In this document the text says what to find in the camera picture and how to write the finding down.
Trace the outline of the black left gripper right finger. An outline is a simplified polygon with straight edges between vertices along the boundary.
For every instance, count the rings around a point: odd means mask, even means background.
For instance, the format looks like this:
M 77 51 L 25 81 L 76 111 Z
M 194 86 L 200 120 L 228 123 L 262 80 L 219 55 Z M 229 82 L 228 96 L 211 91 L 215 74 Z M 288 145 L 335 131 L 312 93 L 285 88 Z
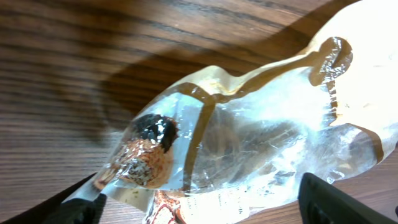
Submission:
M 308 172 L 300 183 L 298 204 L 303 224 L 397 224 Z

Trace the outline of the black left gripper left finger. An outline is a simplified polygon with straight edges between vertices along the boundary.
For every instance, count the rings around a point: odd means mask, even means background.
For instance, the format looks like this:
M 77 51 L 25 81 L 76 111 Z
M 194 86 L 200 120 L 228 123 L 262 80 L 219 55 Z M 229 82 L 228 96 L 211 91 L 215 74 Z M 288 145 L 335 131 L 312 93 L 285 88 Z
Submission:
M 94 200 L 64 201 L 92 177 L 93 174 L 1 224 L 98 224 L 107 201 L 105 194 Z

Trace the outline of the beige nut snack pouch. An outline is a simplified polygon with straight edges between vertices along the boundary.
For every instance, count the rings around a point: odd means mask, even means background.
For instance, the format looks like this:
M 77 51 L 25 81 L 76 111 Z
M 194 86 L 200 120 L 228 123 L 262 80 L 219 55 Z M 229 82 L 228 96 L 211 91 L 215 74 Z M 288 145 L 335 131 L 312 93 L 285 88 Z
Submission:
M 291 58 L 175 82 L 72 198 L 107 194 L 146 223 L 236 223 L 296 200 L 307 172 L 348 179 L 396 144 L 397 2 L 358 1 Z

